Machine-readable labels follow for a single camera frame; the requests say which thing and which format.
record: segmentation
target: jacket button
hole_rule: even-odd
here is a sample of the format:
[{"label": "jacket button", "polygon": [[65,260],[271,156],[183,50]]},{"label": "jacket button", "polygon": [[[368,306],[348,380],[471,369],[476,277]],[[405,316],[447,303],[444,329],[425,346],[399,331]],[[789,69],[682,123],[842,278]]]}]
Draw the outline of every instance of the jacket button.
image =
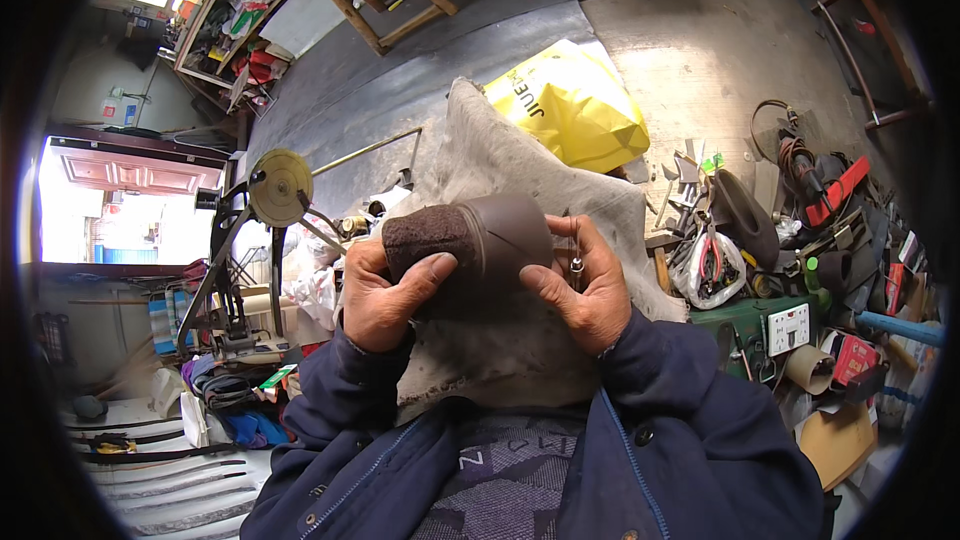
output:
[{"label": "jacket button", "polygon": [[636,446],[646,446],[650,444],[650,440],[654,439],[654,430],[650,427],[641,427],[636,431],[636,434],[633,435],[633,444]]}]

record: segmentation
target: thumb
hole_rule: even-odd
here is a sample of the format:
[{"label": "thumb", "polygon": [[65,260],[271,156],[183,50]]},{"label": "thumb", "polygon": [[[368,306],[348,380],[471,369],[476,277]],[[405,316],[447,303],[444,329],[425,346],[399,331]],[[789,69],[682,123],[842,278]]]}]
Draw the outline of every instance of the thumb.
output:
[{"label": "thumb", "polygon": [[407,269],[397,285],[387,288],[386,294],[390,294],[390,299],[395,301],[404,316],[410,318],[456,269],[457,258],[450,253],[421,258]]},{"label": "thumb", "polygon": [[539,294],[539,297],[559,310],[564,319],[572,315],[580,301],[567,281],[556,271],[542,265],[527,265],[520,270],[520,282],[527,290]]}]

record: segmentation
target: green tag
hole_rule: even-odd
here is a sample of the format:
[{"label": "green tag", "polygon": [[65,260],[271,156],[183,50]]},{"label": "green tag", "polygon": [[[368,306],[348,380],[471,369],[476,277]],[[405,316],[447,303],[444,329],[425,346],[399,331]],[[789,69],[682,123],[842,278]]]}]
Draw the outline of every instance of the green tag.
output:
[{"label": "green tag", "polygon": [[276,373],[271,375],[270,378],[267,378],[266,381],[260,384],[260,390],[268,390],[273,388],[278,384],[280,380],[287,377],[287,374],[289,374],[291,371],[293,371],[296,368],[297,368],[296,363],[292,365],[283,365],[282,367],[277,369]]},{"label": "green tag", "polygon": [[704,159],[700,167],[703,168],[705,174],[719,170],[723,167],[723,155],[718,152],[709,159]]}]

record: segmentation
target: yellow plastic bag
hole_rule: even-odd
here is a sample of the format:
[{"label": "yellow plastic bag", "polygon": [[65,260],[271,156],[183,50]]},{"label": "yellow plastic bag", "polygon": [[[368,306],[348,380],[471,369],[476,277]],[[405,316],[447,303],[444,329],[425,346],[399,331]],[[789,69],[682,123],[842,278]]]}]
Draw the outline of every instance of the yellow plastic bag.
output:
[{"label": "yellow plastic bag", "polygon": [[606,174],[650,147],[641,108],[617,76],[560,40],[486,84],[486,98],[571,168]]}]

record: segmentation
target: navy blue jacket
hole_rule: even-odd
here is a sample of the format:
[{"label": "navy blue jacket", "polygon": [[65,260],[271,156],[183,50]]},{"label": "navy blue jacket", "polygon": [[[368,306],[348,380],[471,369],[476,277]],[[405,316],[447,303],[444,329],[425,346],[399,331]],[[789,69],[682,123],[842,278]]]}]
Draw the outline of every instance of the navy blue jacket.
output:
[{"label": "navy blue jacket", "polygon": [[[298,441],[274,449],[244,540],[413,534],[456,468],[456,426],[475,407],[448,398],[394,427],[412,346],[411,331],[370,354],[337,330],[303,360],[303,395],[284,415]],[[558,538],[817,536],[820,481],[770,390],[716,363],[706,330],[633,310],[598,358],[603,387],[569,464]]]}]

